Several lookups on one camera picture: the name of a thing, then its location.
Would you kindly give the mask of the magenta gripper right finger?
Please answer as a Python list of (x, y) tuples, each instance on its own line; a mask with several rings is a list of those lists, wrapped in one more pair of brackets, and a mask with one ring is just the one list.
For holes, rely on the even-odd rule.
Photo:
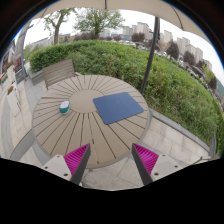
[(135, 143), (132, 144), (132, 155), (143, 185), (148, 185), (181, 169), (181, 166), (168, 155), (158, 155)]

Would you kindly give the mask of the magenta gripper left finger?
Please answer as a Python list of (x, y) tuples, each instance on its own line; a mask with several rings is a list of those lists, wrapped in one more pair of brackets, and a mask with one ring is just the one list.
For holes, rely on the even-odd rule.
[(86, 144), (65, 156), (55, 155), (42, 166), (42, 169), (76, 185), (80, 185), (90, 154), (90, 144)]

